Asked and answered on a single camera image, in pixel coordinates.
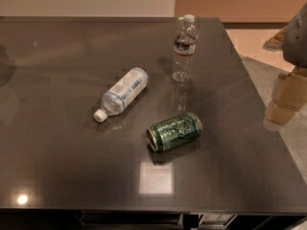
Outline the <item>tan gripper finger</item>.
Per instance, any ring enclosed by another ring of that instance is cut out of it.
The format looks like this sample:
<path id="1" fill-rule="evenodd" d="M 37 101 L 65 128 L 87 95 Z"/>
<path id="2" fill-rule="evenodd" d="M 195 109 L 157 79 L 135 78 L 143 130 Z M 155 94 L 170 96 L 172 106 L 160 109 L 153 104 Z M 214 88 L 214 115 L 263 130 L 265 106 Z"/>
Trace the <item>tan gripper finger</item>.
<path id="1" fill-rule="evenodd" d="M 306 104 L 307 69 L 295 68 L 291 73 L 279 74 L 265 112 L 264 127 L 271 131 L 279 130 Z"/>

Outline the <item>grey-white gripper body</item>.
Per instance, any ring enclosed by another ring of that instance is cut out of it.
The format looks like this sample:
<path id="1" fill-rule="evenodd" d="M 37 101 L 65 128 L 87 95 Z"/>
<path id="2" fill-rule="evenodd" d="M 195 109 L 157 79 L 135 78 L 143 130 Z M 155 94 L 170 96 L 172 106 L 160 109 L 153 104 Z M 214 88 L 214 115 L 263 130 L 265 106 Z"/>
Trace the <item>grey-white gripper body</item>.
<path id="1" fill-rule="evenodd" d="M 287 25 L 283 42 L 283 58 L 292 65 L 307 67 L 307 3 Z"/>

